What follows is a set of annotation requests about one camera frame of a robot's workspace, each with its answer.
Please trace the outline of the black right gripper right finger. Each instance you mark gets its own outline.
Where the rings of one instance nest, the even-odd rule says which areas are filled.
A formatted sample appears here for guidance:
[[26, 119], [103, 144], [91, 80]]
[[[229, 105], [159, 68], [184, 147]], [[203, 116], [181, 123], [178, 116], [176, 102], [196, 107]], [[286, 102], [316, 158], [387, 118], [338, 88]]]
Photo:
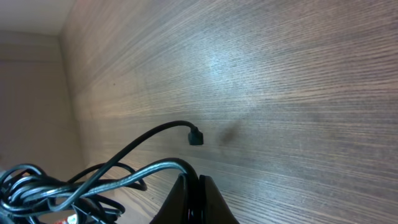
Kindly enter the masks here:
[[199, 177], [201, 222], [204, 224], [239, 224], [210, 176]]

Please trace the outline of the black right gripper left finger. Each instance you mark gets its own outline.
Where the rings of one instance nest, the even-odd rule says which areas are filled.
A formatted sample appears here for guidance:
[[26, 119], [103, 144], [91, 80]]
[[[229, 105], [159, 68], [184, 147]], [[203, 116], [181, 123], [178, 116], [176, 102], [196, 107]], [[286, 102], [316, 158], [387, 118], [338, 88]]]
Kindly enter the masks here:
[[180, 174], [150, 224], [186, 223], [188, 223], [188, 185], [186, 177]]

